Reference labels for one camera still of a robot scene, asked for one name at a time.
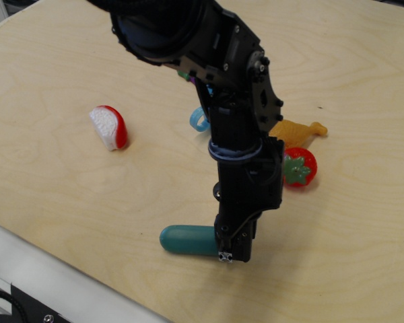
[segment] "red and white object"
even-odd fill
[[[108,150],[122,149],[127,129],[122,116],[111,106],[97,106],[90,112],[94,128]]]

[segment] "teal cylinder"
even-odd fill
[[[214,227],[203,225],[170,225],[160,234],[162,247],[175,254],[218,256]]]

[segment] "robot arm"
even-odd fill
[[[268,136],[283,102],[259,39],[214,0],[89,1],[111,13],[112,31],[138,59],[196,79],[218,164],[220,260],[250,260],[257,219],[279,207],[283,183],[283,142]]]

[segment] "orange toy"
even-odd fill
[[[295,123],[288,120],[277,122],[269,131],[269,136],[277,137],[284,141],[285,148],[301,147],[305,141],[313,135],[325,136],[328,129],[319,122],[313,122],[310,126]]]

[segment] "blue ring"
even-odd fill
[[[200,133],[208,130],[211,127],[201,106],[191,114],[190,125]]]

